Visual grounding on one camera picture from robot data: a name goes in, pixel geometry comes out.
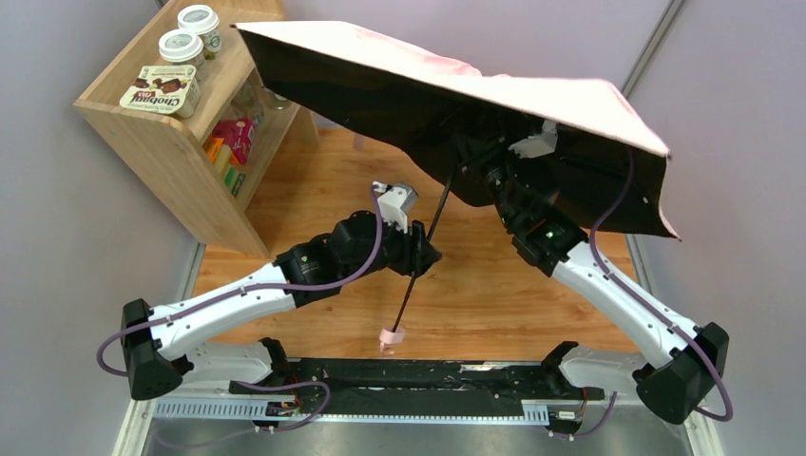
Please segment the pink folding umbrella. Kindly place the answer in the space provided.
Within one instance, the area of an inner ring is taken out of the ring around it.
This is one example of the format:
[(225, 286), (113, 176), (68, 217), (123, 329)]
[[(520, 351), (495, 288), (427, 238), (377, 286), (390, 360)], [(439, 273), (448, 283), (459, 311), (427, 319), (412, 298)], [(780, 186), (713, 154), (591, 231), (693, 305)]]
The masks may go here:
[(660, 198), (669, 147), (603, 79), (486, 76), (461, 61), (340, 21), (246, 22), (236, 31), (269, 89), (355, 133), (404, 152), (475, 207), (483, 182), (454, 177), (452, 138), (502, 121), (557, 123), (554, 153), (533, 159), (538, 187), (584, 232), (615, 199), (635, 154), (633, 189), (598, 231), (674, 238)]

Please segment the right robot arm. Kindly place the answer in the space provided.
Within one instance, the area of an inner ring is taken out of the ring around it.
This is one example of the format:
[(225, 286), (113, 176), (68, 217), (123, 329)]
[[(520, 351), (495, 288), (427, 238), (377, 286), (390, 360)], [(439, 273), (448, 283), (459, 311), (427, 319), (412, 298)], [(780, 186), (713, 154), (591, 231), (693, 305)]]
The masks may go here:
[(615, 394), (635, 391), (643, 404), (669, 424), (696, 412), (719, 422), (735, 413), (722, 380), (728, 333), (704, 327), (671, 310), (605, 257), (596, 233), (633, 189), (634, 152), (620, 146), (626, 165), (618, 195), (588, 233), (548, 200), (542, 178), (527, 174), (527, 159), (506, 149), (502, 138), (480, 141), (458, 136), (456, 163), (483, 182), (518, 255), (530, 266), (587, 299), (637, 346), (634, 353), (595, 351), (576, 342), (556, 350), (557, 368), (577, 388)]

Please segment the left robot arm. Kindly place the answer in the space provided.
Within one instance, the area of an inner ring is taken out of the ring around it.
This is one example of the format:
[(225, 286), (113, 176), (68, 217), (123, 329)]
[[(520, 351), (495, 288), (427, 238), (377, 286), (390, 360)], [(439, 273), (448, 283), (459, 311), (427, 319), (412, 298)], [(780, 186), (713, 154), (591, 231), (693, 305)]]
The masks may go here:
[(422, 222), (402, 230), (372, 212), (357, 211), (332, 232), (297, 244), (212, 292), (160, 306), (141, 298), (130, 301), (121, 322), (130, 396), (148, 400), (176, 390), (202, 368), (192, 360), (192, 350), (216, 335), (338, 295), (346, 284), (383, 269), (420, 277), (441, 258)]

